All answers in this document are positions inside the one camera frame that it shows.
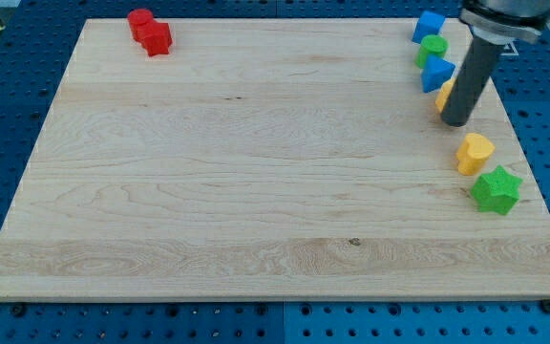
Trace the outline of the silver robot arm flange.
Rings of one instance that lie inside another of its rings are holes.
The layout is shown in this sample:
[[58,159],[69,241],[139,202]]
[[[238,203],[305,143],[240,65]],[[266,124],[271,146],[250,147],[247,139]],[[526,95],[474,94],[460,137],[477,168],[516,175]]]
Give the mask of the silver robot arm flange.
[[536,43],[550,15],[550,0],[463,0],[459,20],[492,44]]

